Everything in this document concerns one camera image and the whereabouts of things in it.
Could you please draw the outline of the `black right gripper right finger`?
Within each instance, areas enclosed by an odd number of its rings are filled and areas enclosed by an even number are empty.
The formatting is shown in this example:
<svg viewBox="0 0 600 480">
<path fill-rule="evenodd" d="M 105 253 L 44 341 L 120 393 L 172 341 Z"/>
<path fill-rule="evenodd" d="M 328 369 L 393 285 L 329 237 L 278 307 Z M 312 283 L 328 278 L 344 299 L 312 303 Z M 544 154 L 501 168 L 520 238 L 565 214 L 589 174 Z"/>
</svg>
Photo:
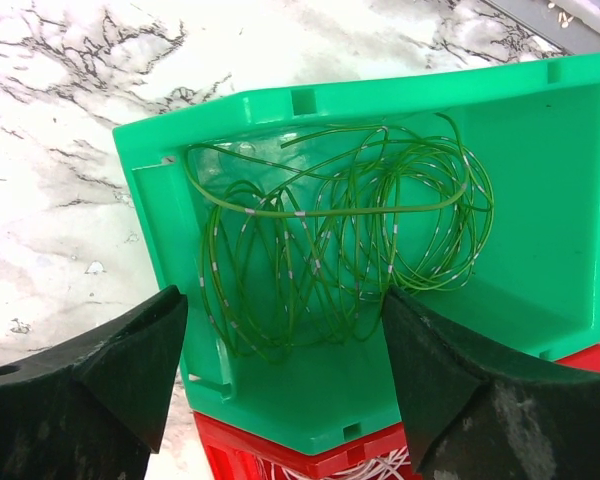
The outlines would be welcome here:
<svg viewBox="0 0 600 480">
<path fill-rule="evenodd" d="M 600 479 L 600 373 L 509 348 L 397 287 L 382 322 L 421 477 Z"/>
</svg>

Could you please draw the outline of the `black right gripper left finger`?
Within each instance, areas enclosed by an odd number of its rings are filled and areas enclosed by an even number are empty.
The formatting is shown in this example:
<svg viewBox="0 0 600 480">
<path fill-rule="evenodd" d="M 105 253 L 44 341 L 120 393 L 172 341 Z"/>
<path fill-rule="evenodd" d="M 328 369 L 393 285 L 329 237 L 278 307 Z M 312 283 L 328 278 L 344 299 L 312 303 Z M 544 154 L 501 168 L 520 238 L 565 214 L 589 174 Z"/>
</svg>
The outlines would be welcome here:
<svg viewBox="0 0 600 480">
<path fill-rule="evenodd" d="M 0 479 L 142 479 L 159 451 L 188 302 L 169 286 L 0 366 Z"/>
</svg>

